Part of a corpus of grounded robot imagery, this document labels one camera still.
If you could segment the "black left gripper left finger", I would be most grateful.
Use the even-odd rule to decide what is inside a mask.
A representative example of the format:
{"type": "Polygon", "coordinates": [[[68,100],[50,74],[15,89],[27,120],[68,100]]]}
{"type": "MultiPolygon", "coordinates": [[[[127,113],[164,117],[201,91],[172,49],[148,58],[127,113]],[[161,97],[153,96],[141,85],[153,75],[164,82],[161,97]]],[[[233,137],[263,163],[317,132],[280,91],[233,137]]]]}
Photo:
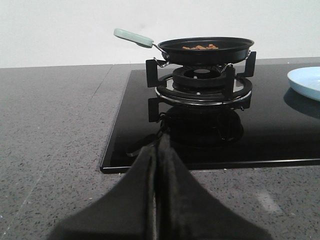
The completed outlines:
{"type": "Polygon", "coordinates": [[[125,176],[102,198],[61,221],[50,240],[151,240],[156,148],[143,147],[125,176]]]}

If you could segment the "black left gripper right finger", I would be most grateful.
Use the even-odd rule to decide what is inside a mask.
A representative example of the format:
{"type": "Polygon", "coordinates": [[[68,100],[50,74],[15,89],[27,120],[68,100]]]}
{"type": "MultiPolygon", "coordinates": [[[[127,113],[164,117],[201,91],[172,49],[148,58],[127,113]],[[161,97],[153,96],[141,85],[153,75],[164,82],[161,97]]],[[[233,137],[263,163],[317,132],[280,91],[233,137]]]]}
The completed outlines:
{"type": "Polygon", "coordinates": [[[231,211],[204,189],[163,134],[156,147],[161,240],[270,240],[265,229],[231,211]]]}

